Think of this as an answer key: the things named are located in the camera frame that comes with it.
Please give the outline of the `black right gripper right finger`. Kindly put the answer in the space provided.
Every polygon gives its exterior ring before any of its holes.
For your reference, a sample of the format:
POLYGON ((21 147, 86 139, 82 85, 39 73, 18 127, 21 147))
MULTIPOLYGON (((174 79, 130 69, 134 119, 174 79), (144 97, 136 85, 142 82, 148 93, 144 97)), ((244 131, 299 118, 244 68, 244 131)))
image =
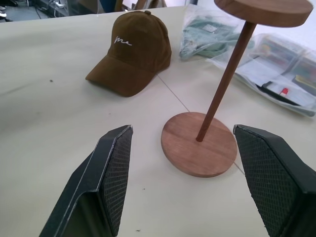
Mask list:
POLYGON ((236 124, 247 185, 268 235, 316 235, 316 172, 286 141, 268 131, 236 124))

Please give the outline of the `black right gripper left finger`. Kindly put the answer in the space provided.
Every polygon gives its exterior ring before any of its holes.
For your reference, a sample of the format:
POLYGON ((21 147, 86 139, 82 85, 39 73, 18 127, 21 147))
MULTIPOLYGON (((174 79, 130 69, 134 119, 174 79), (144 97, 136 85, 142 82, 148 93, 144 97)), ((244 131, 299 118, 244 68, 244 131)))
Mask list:
POLYGON ((103 135, 72 173, 41 237, 116 237, 126 196, 131 125, 103 135))

